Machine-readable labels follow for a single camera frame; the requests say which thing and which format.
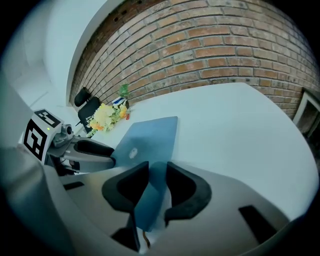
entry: brick wall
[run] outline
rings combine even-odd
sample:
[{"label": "brick wall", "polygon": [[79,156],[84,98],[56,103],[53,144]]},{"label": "brick wall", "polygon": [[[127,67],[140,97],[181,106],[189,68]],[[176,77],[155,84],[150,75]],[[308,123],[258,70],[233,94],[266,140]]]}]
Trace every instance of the brick wall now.
[{"label": "brick wall", "polygon": [[302,87],[320,91],[308,41],[261,0],[140,0],[119,6],[93,34],[74,74],[108,104],[122,84],[130,102],[188,88],[245,82],[293,117]]}]

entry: chair backrest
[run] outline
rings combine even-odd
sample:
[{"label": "chair backrest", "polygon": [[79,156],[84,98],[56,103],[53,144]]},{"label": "chair backrest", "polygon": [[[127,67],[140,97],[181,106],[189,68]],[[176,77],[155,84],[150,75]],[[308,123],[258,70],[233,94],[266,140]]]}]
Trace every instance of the chair backrest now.
[{"label": "chair backrest", "polygon": [[79,93],[74,98],[74,105],[80,107],[83,103],[85,103],[90,98],[90,93],[88,90],[83,87]]},{"label": "chair backrest", "polygon": [[87,127],[87,120],[86,118],[91,117],[95,111],[99,108],[100,102],[97,97],[93,97],[92,99],[89,100],[87,104],[85,104],[79,111],[78,111],[78,117],[83,124],[84,129],[87,133],[91,132],[92,128]]}]

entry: yellow flower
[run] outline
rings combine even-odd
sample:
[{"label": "yellow flower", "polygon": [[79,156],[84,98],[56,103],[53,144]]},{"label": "yellow flower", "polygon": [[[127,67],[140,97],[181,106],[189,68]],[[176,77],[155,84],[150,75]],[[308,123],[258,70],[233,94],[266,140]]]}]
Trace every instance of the yellow flower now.
[{"label": "yellow flower", "polygon": [[125,118],[127,116],[127,107],[122,105],[120,107],[120,113],[119,113],[119,117],[120,118]]}]

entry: white wall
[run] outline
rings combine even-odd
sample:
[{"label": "white wall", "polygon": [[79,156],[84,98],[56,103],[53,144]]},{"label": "white wall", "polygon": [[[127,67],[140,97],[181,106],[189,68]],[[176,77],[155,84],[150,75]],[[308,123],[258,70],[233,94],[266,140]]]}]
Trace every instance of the white wall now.
[{"label": "white wall", "polygon": [[0,71],[0,147],[16,147],[33,112]]},{"label": "white wall", "polygon": [[69,102],[73,76],[90,37],[124,0],[55,0],[47,25],[44,64],[50,80]]},{"label": "white wall", "polygon": [[52,85],[43,61],[52,4],[43,1],[26,17],[9,42],[0,66],[28,107],[33,111],[47,109],[75,130],[78,114],[66,106],[64,95]]}]

